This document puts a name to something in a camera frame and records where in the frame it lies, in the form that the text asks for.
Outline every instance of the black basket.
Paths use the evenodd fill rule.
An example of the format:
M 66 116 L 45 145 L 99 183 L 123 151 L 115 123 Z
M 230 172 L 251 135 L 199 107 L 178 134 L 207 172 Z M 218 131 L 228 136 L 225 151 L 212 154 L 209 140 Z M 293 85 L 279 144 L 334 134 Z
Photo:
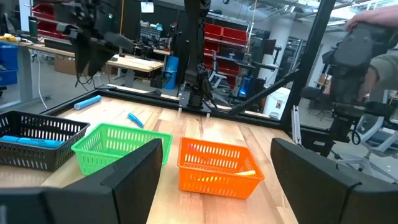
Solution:
M 55 171 L 74 155 L 71 147 L 85 135 L 89 125 L 20 111 L 0 114 L 0 136 L 65 141 L 55 149 L 0 141 L 0 165 Z

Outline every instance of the desk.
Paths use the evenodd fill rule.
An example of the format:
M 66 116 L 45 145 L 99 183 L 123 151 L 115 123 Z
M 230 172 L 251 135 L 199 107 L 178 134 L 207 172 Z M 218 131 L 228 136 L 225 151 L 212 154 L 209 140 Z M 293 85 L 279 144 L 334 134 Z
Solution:
M 0 110 L 4 110 L 10 106 L 22 105 L 35 102 L 39 100 L 39 98 L 33 97 L 33 87 L 32 87 L 32 70 L 30 66 L 30 52 L 31 50 L 37 50 L 40 52 L 46 52 L 51 54 L 63 55 L 67 57 L 75 57 L 74 53 L 66 52 L 63 50 L 52 49 L 49 47 L 45 47 L 44 44 L 35 44 L 31 45 L 25 42 L 10 42 L 10 41 L 1 41 L 7 44 L 18 45 L 18 85 L 19 85 L 19 94 L 20 100 L 13 101 L 10 103 L 6 103 L 0 106 Z M 151 72 L 153 70 L 157 70 L 163 67 L 163 63 L 155 62 L 151 67 L 139 63 L 134 63 L 130 61 L 135 58 L 133 56 L 126 56 L 124 58 L 119 57 L 119 55 L 115 55 L 118 58 L 118 61 L 112 62 L 108 61 L 107 64 L 110 66 L 118 67 L 118 68 L 128 68 L 132 70 L 138 70 L 142 72 Z
M 100 122 L 136 128 L 126 118 L 129 112 L 145 124 L 145 129 L 169 133 L 174 137 L 169 161 L 162 167 L 147 223 L 297 224 L 277 180 L 270 155 L 272 138 L 292 142 L 283 131 L 184 112 L 179 114 L 176 110 L 106 97 L 81 111 L 68 110 L 60 117 L 91 123 L 88 133 Z M 183 136 L 249 147 L 264 173 L 265 181 L 247 200 L 182 192 L 178 188 L 177 157 Z M 0 187 L 64 187 L 81 178 L 76 156 L 54 173 L 0 166 Z

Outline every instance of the workbench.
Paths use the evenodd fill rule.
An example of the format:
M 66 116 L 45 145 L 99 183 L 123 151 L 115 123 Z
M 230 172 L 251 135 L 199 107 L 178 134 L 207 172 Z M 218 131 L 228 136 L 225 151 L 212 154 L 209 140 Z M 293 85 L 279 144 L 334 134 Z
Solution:
M 130 91 L 144 93 L 141 90 Z M 292 142 L 283 131 L 144 105 L 128 100 L 124 93 L 113 97 L 109 92 L 102 91 L 102 101 L 83 110 L 76 111 L 72 108 L 74 102 L 84 99 L 81 96 L 47 110 L 44 114 L 91 123 L 87 134 L 99 123 L 136 128 L 136 124 L 127 119 L 127 114 L 133 113 L 145 124 L 144 129 L 173 135 L 169 160 L 162 167 L 147 223 L 297 224 L 275 174 L 270 155 L 272 138 Z M 160 97 L 164 100 L 175 99 L 174 96 L 167 95 Z M 179 190 L 177 157 L 181 137 L 247 146 L 264 173 L 265 180 L 247 200 Z M 64 187 L 81 178 L 83 175 L 76 156 L 54 173 L 0 166 L 0 187 Z
M 39 98 L 34 98 L 33 96 L 38 96 L 38 92 L 33 90 L 32 86 L 32 69 L 30 66 L 30 52 L 29 50 L 37 50 L 39 52 L 51 53 L 66 57 L 75 57 L 74 53 L 52 49 L 49 47 L 44 46 L 44 44 L 30 44 L 26 42 L 10 42 L 10 41 L 1 41 L 7 44 L 17 45 L 18 49 L 18 85 L 19 85 L 19 94 L 20 100 L 13 101 L 10 103 L 6 103 L 0 106 L 0 110 L 4 110 L 10 106 L 22 105 L 31 103 L 34 101 L 39 100 Z M 110 66 L 118 67 L 118 68 L 128 68 L 131 70 L 137 70 L 141 72 L 151 72 L 153 70 L 160 69 L 164 66 L 161 62 L 154 62 L 151 66 L 143 65 L 141 63 L 132 62 L 131 60 L 136 58 L 131 55 L 126 55 L 125 57 L 119 57 L 119 55 L 115 55 L 118 58 L 117 61 L 108 61 L 107 64 Z

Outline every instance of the white cable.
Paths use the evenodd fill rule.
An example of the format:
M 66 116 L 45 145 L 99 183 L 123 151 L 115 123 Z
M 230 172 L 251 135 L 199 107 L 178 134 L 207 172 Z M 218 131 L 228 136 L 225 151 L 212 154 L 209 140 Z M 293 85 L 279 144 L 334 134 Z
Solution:
M 39 56 L 36 56 L 36 58 L 37 58 L 37 62 L 39 63 L 39 96 L 40 96 L 40 99 L 42 100 L 42 103 L 43 103 L 45 109 L 48 109 L 47 105 L 44 103 L 43 96 L 40 91 L 40 59 L 39 59 Z

